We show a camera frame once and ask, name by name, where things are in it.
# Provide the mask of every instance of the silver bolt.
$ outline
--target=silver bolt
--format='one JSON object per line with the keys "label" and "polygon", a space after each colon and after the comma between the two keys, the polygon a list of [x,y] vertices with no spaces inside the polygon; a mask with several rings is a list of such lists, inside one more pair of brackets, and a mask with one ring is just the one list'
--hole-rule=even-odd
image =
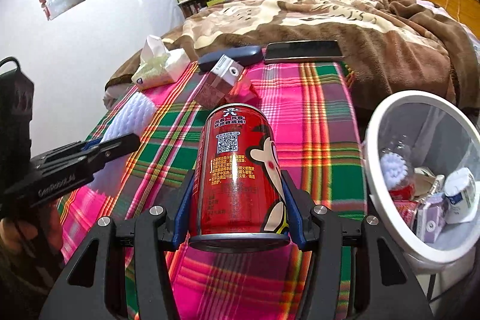
{"label": "silver bolt", "polygon": [[316,213],[316,214],[325,214],[327,213],[328,209],[323,206],[323,205],[315,205],[313,207],[313,211]]}
{"label": "silver bolt", "polygon": [[161,206],[152,206],[150,208],[150,214],[153,216],[158,216],[159,214],[163,213],[163,208]]}
{"label": "silver bolt", "polygon": [[378,219],[375,216],[367,216],[367,223],[371,226],[375,226],[378,224]]}
{"label": "silver bolt", "polygon": [[110,224],[110,217],[107,217],[107,216],[100,217],[100,218],[98,219],[97,224],[98,224],[99,226],[107,226],[107,225],[109,225],[109,224]]}

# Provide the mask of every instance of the brown blanket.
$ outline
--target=brown blanket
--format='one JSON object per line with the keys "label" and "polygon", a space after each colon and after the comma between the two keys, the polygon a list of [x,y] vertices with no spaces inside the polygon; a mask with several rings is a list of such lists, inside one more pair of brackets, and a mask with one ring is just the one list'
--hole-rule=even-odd
{"label": "brown blanket", "polygon": [[[479,69],[465,31],[415,0],[233,0],[188,18],[162,39],[192,61],[243,45],[338,40],[356,74],[352,98],[365,120],[401,90],[428,91],[466,111],[479,107]],[[107,87],[130,81],[139,59],[140,52]]]}

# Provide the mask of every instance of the qr code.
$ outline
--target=qr code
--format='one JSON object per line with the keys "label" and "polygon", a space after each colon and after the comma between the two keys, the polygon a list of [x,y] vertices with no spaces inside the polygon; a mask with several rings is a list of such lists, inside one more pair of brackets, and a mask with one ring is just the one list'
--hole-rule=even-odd
{"label": "qr code", "polygon": [[239,143],[237,132],[222,133],[217,136],[217,153],[238,151]]}

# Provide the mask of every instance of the trash can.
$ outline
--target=trash can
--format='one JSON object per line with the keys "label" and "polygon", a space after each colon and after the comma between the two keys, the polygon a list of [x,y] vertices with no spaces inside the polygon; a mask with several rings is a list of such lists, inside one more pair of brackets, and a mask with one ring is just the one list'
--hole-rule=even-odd
{"label": "trash can", "polygon": [[383,181],[382,148],[406,136],[413,167],[446,177],[467,167],[480,191],[480,136],[475,126],[446,100],[423,91],[403,91],[385,99],[369,122],[364,163],[375,209],[417,274],[439,272],[461,259],[480,236],[479,212],[468,223],[447,224],[434,243],[423,243],[398,213]]}

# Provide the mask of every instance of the can rim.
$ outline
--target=can rim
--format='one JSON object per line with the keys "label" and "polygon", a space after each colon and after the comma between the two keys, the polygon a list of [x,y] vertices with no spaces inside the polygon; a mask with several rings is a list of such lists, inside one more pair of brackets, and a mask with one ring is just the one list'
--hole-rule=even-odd
{"label": "can rim", "polygon": [[210,119],[210,117],[213,116],[216,112],[218,112],[218,111],[220,111],[221,109],[224,109],[224,108],[226,108],[226,107],[229,107],[229,106],[248,107],[248,108],[253,109],[253,110],[255,110],[256,112],[260,113],[260,114],[263,116],[264,119],[267,118],[267,117],[265,116],[265,114],[263,114],[263,112],[262,112],[260,109],[256,108],[255,106],[248,105],[248,104],[246,104],[246,103],[227,103],[227,104],[222,105],[222,106],[218,107],[217,109],[213,110],[213,112],[208,115],[206,121],[208,121],[208,120]]}

